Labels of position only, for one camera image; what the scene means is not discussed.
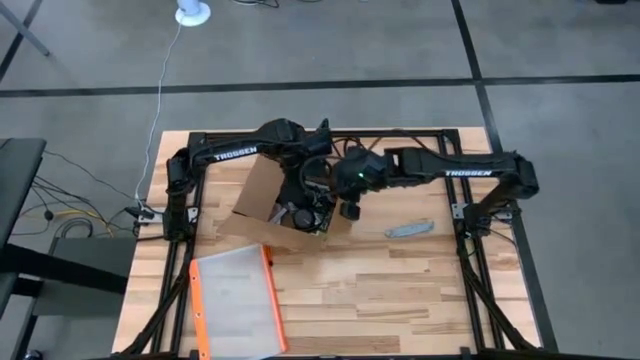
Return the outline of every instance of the orange binder edge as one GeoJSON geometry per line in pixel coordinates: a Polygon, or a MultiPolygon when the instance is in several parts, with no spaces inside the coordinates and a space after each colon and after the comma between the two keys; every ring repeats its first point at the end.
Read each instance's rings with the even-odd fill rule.
{"type": "Polygon", "coordinates": [[[282,315],[280,314],[280,306],[278,305],[278,296],[276,295],[276,286],[273,281],[273,273],[271,272],[271,249],[262,246],[262,265],[264,272],[267,274],[267,284],[269,286],[269,296],[271,297],[271,306],[273,307],[273,316],[276,320],[276,330],[278,331],[278,340],[280,341],[280,349],[282,352],[289,350],[287,338],[284,336],[284,326],[282,325],[282,315]]]}
{"type": "Polygon", "coordinates": [[[202,283],[198,263],[191,260],[189,264],[189,277],[191,279],[191,303],[193,306],[193,322],[196,328],[196,342],[200,359],[211,359],[209,351],[209,337],[207,336],[207,323],[205,321],[204,304],[202,303],[202,283]]]}

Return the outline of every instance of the gray floor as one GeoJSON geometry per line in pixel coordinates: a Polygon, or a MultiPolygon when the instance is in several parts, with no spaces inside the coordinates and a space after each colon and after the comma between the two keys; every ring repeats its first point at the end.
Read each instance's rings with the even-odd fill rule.
{"type": "MultiPolygon", "coordinates": [[[[4,1],[19,16],[28,9],[24,0],[4,1]]],[[[182,30],[166,84],[470,76],[449,0],[281,0],[279,10],[209,3],[213,18],[182,30]]],[[[485,76],[640,73],[638,2],[462,4],[485,76]]],[[[53,57],[23,42],[0,90],[153,86],[176,31],[174,11],[172,0],[44,0],[31,29],[53,57]]],[[[14,36],[0,19],[0,54],[14,36]]],[[[522,206],[561,350],[640,357],[633,330],[640,245],[631,228],[640,215],[633,168],[640,83],[495,86],[488,93],[505,149],[533,160],[540,177],[540,195],[522,206]]],[[[52,151],[133,192],[155,101],[0,98],[0,135],[45,137],[52,151]]],[[[328,117],[335,127],[483,124],[472,87],[437,87],[167,95],[158,130],[252,128],[276,117],[308,126],[328,117]]],[[[106,214],[129,203],[55,158],[45,158],[40,174],[106,214]]],[[[25,219],[16,231],[41,226],[25,219]]],[[[13,241],[45,250],[50,238],[13,241]]],[[[11,301],[0,322],[0,354],[13,345],[25,307],[24,299],[11,301]]],[[[49,360],[105,355],[117,316],[46,319],[32,345],[49,360]]]]}

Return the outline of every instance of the open cardboard box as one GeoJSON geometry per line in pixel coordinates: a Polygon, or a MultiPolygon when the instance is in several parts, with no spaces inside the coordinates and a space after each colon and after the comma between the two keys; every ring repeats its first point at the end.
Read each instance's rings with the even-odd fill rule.
{"type": "Polygon", "coordinates": [[[269,223],[273,206],[280,195],[284,174],[280,165],[258,155],[247,181],[218,233],[245,236],[256,243],[286,248],[296,252],[314,252],[324,247],[329,233],[336,227],[334,222],[348,222],[339,215],[340,204],[334,208],[327,233],[311,234],[280,224],[269,223]]]}

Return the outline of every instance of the metal bracket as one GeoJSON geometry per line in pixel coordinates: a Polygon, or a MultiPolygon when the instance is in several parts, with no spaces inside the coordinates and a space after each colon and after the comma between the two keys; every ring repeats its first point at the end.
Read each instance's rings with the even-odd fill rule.
{"type": "MultiPolygon", "coordinates": [[[[149,224],[162,224],[162,213],[165,208],[154,208],[153,217],[151,219],[147,219],[144,216],[138,216],[138,223],[140,225],[149,225],[149,224]]],[[[198,208],[197,207],[189,207],[187,208],[187,214],[189,216],[189,224],[193,224],[198,220],[198,208]]]]}
{"type": "MultiPolygon", "coordinates": [[[[453,215],[453,218],[456,220],[464,219],[464,208],[467,207],[467,205],[468,204],[466,203],[451,204],[451,214],[453,215]]],[[[510,212],[499,212],[494,216],[505,221],[513,219],[513,214],[510,212]]]]}

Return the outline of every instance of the wooden tabletop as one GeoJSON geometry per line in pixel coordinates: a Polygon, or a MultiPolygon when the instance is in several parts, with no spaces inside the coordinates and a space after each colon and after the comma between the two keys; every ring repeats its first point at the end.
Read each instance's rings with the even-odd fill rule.
{"type": "MultiPolygon", "coordinates": [[[[489,152],[483,128],[459,130],[465,153],[489,152]]],[[[166,203],[165,161],[186,145],[188,134],[163,133],[148,197],[152,206],[166,203]]],[[[372,140],[363,138],[363,143],[372,140]]],[[[434,139],[421,140],[437,149],[434,139]]],[[[415,143],[408,138],[386,138],[375,150],[401,146],[415,143]]],[[[196,257],[253,243],[238,236],[216,235],[216,228],[230,214],[254,161],[251,156],[208,168],[196,257]]],[[[495,184],[495,179],[471,181],[474,199],[481,199],[495,184]]],[[[370,193],[363,197],[361,207],[361,218],[350,232],[329,237],[319,253],[273,250],[288,354],[457,354],[461,346],[474,349],[444,181],[370,193]],[[434,230],[402,240],[384,235],[386,229],[421,219],[434,220],[434,230]]],[[[494,224],[493,229],[512,236],[506,225],[494,224]]],[[[157,234],[161,234],[160,225],[141,231],[141,236],[157,234]]],[[[514,245],[495,235],[483,241],[497,303],[523,336],[539,345],[514,245]]],[[[156,309],[167,249],[164,240],[138,244],[113,351],[128,346],[156,309]]],[[[196,348],[190,306],[186,314],[183,356],[196,348]]],[[[481,315],[490,339],[484,307],[481,315]]],[[[163,349],[169,346],[172,320],[173,312],[165,323],[163,349]]]]}

